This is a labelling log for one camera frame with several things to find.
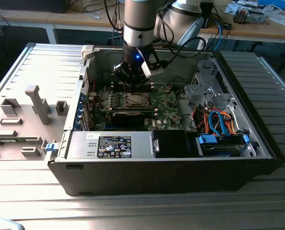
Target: power supply label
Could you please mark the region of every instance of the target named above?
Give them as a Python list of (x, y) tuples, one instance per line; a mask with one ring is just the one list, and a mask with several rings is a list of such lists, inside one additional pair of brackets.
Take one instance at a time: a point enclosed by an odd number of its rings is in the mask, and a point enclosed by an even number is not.
[(131, 137), (99, 137), (98, 158), (131, 158)]

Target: red cable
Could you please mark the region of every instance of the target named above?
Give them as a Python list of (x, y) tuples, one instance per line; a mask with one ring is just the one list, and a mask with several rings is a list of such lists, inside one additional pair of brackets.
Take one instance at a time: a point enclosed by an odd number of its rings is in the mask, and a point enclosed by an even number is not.
[(95, 80), (94, 80), (94, 88), (93, 88), (93, 90), (91, 92), (94, 92), (94, 91), (95, 91)]

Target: desk leg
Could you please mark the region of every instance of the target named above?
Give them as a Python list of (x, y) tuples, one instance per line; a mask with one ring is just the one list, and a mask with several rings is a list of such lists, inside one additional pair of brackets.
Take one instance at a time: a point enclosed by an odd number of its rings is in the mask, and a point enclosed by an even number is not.
[[(207, 47), (208, 41), (212, 37), (212, 34), (198, 34), (198, 37), (202, 37), (202, 38), (205, 39), (205, 41), (206, 41), (206, 46), (205, 47)], [(202, 48), (203, 48), (203, 41), (199, 40), (197, 50), (200, 50)]]
[(52, 24), (48, 24), (46, 25), (45, 29), (47, 31), (47, 37), (50, 44), (58, 44), (58, 39), (54, 26)]

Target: ribbed metal surface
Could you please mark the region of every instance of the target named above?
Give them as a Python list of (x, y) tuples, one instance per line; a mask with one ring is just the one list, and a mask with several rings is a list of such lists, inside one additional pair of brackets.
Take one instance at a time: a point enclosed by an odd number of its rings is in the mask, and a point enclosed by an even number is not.
[(221, 53), (285, 155), (285, 85), (254, 53)]
[[(247, 56), (243, 59), (253, 60)], [(253, 103), (264, 111), (264, 119), (268, 110), (285, 110), (281, 102)], [(285, 126), (269, 129), (285, 153)], [(70, 197), (43, 161), (0, 161), (0, 216), (17, 220), (26, 230), (282, 230), (285, 165), (236, 192)]]
[(57, 101), (71, 105), (83, 66), (82, 47), (46, 44), (26, 47), (5, 76), (4, 85), (0, 87), (0, 104), (5, 98), (15, 98), (20, 105), (32, 105), (25, 89), (28, 85), (38, 85), (40, 97), (46, 98), (49, 105), (55, 106)]

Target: blue drive bracket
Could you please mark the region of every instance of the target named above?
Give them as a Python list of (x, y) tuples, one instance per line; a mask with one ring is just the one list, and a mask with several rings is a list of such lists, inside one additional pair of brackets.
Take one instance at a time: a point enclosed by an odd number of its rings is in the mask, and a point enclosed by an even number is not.
[(200, 144), (217, 144), (217, 139), (213, 135), (201, 135), (198, 140)]

